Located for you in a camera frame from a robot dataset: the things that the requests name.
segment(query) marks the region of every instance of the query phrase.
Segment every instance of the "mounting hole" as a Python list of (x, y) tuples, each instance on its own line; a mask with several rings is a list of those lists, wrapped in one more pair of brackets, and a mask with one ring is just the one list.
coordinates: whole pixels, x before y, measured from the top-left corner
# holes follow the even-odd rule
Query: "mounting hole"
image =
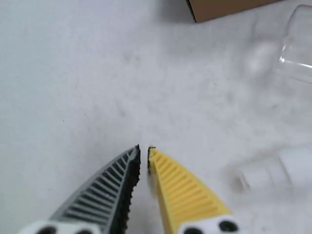
[(188, 228), (184, 231), (184, 234), (204, 234), (204, 233), (198, 228)]
[(37, 232), (37, 234), (55, 234), (57, 229), (53, 226), (44, 227)]
[(231, 221), (222, 221), (219, 224), (219, 227), (221, 231), (226, 232), (226, 233), (233, 233), (233, 232), (238, 231), (238, 226)]
[(84, 230), (77, 232), (76, 234), (92, 234), (92, 231), (84, 229)]

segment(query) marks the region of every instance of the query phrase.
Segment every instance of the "cardboard box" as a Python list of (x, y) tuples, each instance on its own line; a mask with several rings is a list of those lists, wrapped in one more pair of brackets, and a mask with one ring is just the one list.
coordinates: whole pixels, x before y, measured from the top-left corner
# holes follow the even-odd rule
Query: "cardboard box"
[(196, 22), (212, 20), (280, 0), (186, 0)]

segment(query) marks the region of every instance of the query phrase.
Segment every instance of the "clear plastic container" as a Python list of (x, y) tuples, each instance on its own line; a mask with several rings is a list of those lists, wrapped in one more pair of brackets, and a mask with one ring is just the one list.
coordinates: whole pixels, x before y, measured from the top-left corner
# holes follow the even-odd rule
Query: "clear plastic container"
[(312, 6), (300, 5), (292, 14), (274, 70), (312, 83)]

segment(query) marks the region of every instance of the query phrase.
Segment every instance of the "white surface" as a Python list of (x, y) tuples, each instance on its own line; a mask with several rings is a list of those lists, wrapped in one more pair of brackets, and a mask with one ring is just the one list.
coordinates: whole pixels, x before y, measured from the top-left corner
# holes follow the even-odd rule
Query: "white surface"
[(141, 181), (127, 233), (162, 233), (146, 183), (150, 144), (195, 172), (251, 233), (310, 233), (311, 197), (236, 204), (222, 180), (312, 137), (311, 86), (240, 69), (241, 52), (280, 37), (300, 3), (194, 24), (182, 0), (0, 1), (1, 233), (49, 217), (136, 143)]

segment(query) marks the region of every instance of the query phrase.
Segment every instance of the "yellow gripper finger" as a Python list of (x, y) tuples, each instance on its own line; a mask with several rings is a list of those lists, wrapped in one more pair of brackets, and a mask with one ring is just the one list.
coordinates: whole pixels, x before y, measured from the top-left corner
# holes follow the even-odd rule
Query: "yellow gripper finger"
[(230, 210), (182, 165), (156, 148), (150, 147), (148, 168), (151, 176), (156, 177), (157, 197), (165, 234), (205, 233), (195, 232), (193, 229), (188, 229), (190, 232), (181, 231), (181, 228), (186, 223), (200, 223), (218, 217), (226, 217), (228, 222), (220, 221), (221, 228), (224, 229), (221, 225), (225, 225), (227, 232), (238, 231)]

